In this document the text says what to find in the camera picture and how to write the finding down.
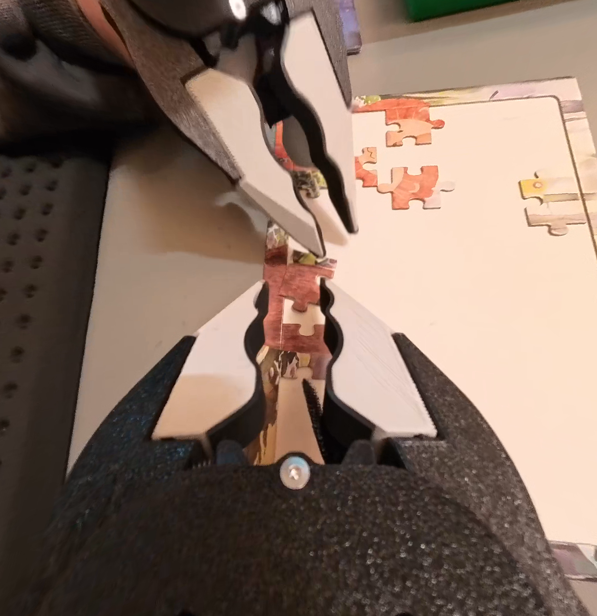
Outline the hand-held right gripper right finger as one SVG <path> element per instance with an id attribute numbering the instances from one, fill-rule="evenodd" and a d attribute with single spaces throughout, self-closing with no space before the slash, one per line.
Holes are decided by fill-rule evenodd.
<path id="1" fill-rule="evenodd" d="M 393 330 L 333 282 L 320 285 L 325 373 L 322 419 L 340 448 L 356 441 L 434 439 L 436 425 Z"/>

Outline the red and white puzzle piece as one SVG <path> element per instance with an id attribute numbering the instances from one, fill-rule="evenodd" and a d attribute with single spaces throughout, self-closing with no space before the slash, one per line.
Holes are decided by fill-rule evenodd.
<path id="1" fill-rule="evenodd" d="M 410 174 L 407 167 L 393 167 L 391 182 L 378 184 L 377 191 L 391 195 L 393 210 L 408 210 L 412 201 L 419 201 L 424 210 L 438 210 L 441 193 L 452 192 L 455 188 L 455 182 L 440 180 L 438 166 L 429 165 L 422 166 L 418 174 Z"/>

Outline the dark leafy puzzle piece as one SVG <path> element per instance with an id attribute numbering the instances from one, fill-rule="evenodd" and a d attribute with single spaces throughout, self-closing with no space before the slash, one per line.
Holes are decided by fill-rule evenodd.
<path id="1" fill-rule="evenodd" d="M 290 174 L 295 187 L 307 198 L 318 198 L 323 190 L 327 190 L 324 176 L 315 167 L 296 168 Z"/>

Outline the green and yellow puzzle piece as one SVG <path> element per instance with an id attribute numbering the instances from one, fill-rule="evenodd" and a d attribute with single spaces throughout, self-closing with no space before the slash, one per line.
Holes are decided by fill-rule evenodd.
<path id="1" fill-rule="evenodd" d="M 337 259 L 329 257 L 319 258 L 311 252 L 293 250 L 288 263 L 311 267 L 323 267 L 329 270 L 335 270 L 337 265 Z"/>

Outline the red curl-print puzzle piece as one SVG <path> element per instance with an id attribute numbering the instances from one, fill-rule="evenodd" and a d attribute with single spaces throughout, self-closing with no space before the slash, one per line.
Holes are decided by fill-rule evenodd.
<path id="1" fill-rule="evenodd" d="M 366 147 L 355 157 L 355 177 L 364 188 L 377 188 L 378 174 L 374 165 L 377 164 L 377 148 Z"/>

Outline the orange and tan puzzle piece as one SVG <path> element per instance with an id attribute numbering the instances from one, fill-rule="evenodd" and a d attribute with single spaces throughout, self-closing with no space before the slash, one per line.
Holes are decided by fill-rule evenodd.
<path id="1" fill-rule="evenodd" d="M 418 99 L 398 98 L 383 101 L 387 104 L 385 122 L 396 126 L 387 131 L 386 146 L 401 147 L 406 139 L 414 139 L 415 145 L 430 145 L 432 131 L 445 126 L 442 119 L 432 120 L 429 104 Z"/>

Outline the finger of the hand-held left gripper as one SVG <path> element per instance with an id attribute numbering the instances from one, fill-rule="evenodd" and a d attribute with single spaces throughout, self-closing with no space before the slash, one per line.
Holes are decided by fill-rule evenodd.
<path id="1" fill-rule="evenodd" d="M 294 17 L 287 26 L 283 72 L 311 161 L 322 173 L 346 231 L 356 234 L 353 122 L 313 11 Z"/>
<path id="2" fill-rule="evenodd" d="M 248 83 L 208 69 L 186 89 L 229 151 L 238 169 L 238 192 L 301 246 L 325 256 L 319 224 L 270 150 L 262 108 Z"/>

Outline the green plastic bin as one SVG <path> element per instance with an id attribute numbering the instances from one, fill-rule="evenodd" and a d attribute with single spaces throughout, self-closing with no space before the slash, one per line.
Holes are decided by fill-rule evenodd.
<path id="1" fill-rule="evenodd" d="M 407 15 L 412 22 L 447 17 L 514 1 L 404 1 Z"/>

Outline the yellow and grey puzzle piece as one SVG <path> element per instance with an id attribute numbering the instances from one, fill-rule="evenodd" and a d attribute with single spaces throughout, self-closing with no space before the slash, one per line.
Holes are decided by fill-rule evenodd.
<path id="1" fill-rule="evenodd" d="M 575 177 L 538 170 L 518 182 L 525 200 L 529 227 L 545 227 L 551 236 L 564 236 L 571 226 L 587 223 L 584 203 Z"/>

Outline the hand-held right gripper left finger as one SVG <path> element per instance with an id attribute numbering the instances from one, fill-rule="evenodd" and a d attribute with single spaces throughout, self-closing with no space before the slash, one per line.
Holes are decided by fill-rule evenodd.
<path id="1" fill-rule="evenodd" d="M 265 425 L 257 356 L 265 344 L 267 284 L 257 281 L 195 334 L 157 420 L 154 441 L 196 441 L 211 455 L 222 441 L 242 448 Z"/>

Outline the cardboard puzzle frame tray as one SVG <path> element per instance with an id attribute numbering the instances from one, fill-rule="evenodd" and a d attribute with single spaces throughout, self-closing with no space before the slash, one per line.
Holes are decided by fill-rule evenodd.
<path id="1" fill-rule="evenodd" d="M 384 100 L 430 106 L 430 145 L 387 147 Z M 326 230 L 332 279 L 405 333 L 456 383 L 499 436 L 547 538 L 573 581 L 597 581 L 597 156 L 575 78 L 355 99 L 354 153 L 377 148 L 379 184 L 393 167 L 439 167 L 441 208 L 393 210 L 357 180 L 360 232 Z M 518 182 L 538 170 L 576 178 L 587 216 L 564 236 L 529 227 Z M 326 355 L 279 350 L 283 323 L 311 335 L 316 305 L 279 294 L 298 244 L 271 226 L 265 279 L 272 305 L 261 357 L 274 411 L 258 463 L 296 446 L 321 461 L 301 382 L 321 397 Z"/>

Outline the grey desk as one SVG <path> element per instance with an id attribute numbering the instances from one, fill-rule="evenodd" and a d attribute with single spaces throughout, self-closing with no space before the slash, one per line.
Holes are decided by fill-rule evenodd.
<path id="1" fill-rule="evenodd" d="M 575 78 L 597 156 L 597 1 L 521 3 L 493 20 L 365 44 L 351 59 L 357 94 Z M 262 276 L 266 223 L 222 200 L 228 183 L 173 129 L 128 139 L 114 158 L 68 469 L 109 412 L 180 338 Z M 321 225 L 341 237 L 325 197 Z"/>

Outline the black dimpled chair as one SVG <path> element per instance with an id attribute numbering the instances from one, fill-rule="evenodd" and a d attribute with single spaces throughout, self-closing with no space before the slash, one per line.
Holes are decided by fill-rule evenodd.
<path id="1" fill-rule="evenodd" d="M 64 481 L 111 147 L 0 155 L 0 615 Z"/>

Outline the brown puzzle piece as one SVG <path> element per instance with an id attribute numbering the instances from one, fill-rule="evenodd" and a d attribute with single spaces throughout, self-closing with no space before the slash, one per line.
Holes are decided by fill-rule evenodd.
<path id="1" fill-rule="evenodd" d="M 283 323 L 281 327 L 281 341 L 279 350 L 304 354 L 330 356 L 331 352 L 324 340 L 325 326 L 314 325 L 311 335 L 300 334 L 300 325 Z"/>
<path id="2" fill-rule="evenodd" d="M 320 280 L 332 279 L 334 270 L 322 266 L 288 264 L 279 294 L 292 301 L 292 309 L 306 312 L 310 305 L 320 303 Z"/>

